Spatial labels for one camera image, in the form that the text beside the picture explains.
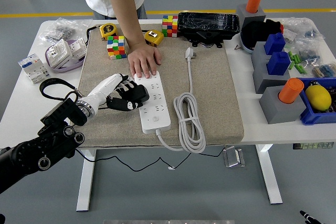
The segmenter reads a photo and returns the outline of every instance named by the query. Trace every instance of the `robotic arm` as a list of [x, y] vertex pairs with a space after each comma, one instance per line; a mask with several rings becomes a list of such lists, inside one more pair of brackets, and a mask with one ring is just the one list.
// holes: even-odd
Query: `robotic arm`
[[[52, 78], [41, 83], [41, 86], [64, 81]], [[110, 93], [116, 90], [121, 98], [111, 98]], [[48, 170], [62, 158], [71, 158], [75, 149], [84, 142], [84, 135], [65, 122], [68, 118], [73, 124], [83, 126], [87, 120], [98, 113], [98, 107], [107, 104], [110, 109], [131, 111], [142, 106], [149, 99], [146, 88], [137, 85], [128, 76], [114, 74], [98, 84], [87, 97], [73, 102], [63, 99], [41, 121], [44, 127], [37, 133], [38, 137], [2, 149], [0, 152], [0, 194], [23, 177], [37, 171]]]

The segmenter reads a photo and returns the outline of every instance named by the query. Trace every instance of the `orange cylinder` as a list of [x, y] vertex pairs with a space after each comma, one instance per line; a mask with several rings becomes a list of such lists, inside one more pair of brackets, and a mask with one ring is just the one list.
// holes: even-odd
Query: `orange cylinder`
[[298, 97], [304, 87], [305, 85], [301, 80], [290, 78], [278, 94], [278, 98], [283, 103], [291, 104], [295, 101], [296, 97]]
[[246, 5], [246, 11], [249, 13], [256, 13], [259, 8], [261, 0], [248, 0]]

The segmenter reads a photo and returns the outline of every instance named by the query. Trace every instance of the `yellow tape measure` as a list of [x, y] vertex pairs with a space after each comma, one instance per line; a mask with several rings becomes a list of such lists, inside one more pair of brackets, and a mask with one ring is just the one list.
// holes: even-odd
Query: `yellow tape measure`
[[145, 33], [144, 37], [148, 45], [157, 47], [163, 40], [164, 35], [158, 30], [149, 30], [147, 33]]
[[99, 27], [101, 33], [101, 39], [107, 40], [109, 36], [117, 35], [117, 27], [115, 24], [108, 23]]

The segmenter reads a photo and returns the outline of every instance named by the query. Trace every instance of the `blue cube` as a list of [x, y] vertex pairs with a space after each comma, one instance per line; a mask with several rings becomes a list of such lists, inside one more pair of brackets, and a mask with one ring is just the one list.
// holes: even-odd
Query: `blue cube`
[[283, 76], [290, 65], [290, 59], [286, 52], [274, 52], [267, 64], [269, 75]]
[[274, 52], [281, 52], [286, 42], [282, 33], [270, 34], [264, 45], [265, 53], [272, 55]]

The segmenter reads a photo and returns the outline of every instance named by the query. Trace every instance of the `desk frame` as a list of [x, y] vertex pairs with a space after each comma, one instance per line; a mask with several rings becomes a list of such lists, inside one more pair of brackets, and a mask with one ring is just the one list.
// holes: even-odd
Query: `desk frame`
[[[47, 21], [41, 24], [28, 54], [36, 54], [44, 64], [46, 64], [44, 53], [49, 45], [43, 45], [38, 35], [50, 26], [52, 22], [53, 21]], [[91, 26], [109, 22], [111, 22], [111, 20], [93, 20]], [[140, 23], [160, 24], [161, 20], [148, 19], [141, 20]], [[281, 203], [279, 188], [268, 155], [269, 148], [273, 144], [281, 143], [333, 142], [335, 139], [334, 136], [336, 135], [336, 127], [330, 127], [328, 124], [304, 126], [299, 119], [295, 122], [273, 125], [267, 124], [258, 102], [261, 95], [256, 94], [254, 90], [252, 79], [253, 66], [250, 60], [250, 54], [241, 49], [235, 50], [236, 46], [240, 45], [239, 34], [235, 35], [232, 40], [224, 41], [224, 45], [232, 72], [245, 132], [240, 144], [256, 145], [270, 202], [271, 204]], [[335, 57], [325, 41], [321, 42], [320, 51], [323, 62], [332, 62], [335, 60]], [[52, 77], [59, 76], [59, 74], [53, 73], [52, 71], [50, 71], [50, 75]], [[62, 73], [62, 79], [77, 87], [80, 75], [81, 69], [76, 69]], [[297, 77], [296, 70], [292, 69], [290, 75], [291, 77]], [[50, 95], [58, 96], [62, 94], [62, 92], [66, 94], [68, 90], [63, 87], [58, 87], [56, 90], [52, 90]], [[35, 101], [38, 106], [27, 107], [22, 103], [22, 97], [25, 97], [28, 101]], [[32, 84], [22, 70], [0, 123], [0, 135], [6, 136], [0, 137], [0, 148], [16, 146], [23, 141], [35, 138], [37, 132], [43, 127], [43, 124], [39, 122], [38, 119], [47, 114], [57, 103], [57, 101], [42, 97], [39, 92], [39, 85]], [[20, 125], [20, 128], [12, 131], [12, 125]], [[95, 149], [82, 149], [82, 151], [87, 158], [91, 160], [96, 158]], [[93, 170], [94, 163], [84, 161], [77, 211], [88, 211], [89, 209]]]

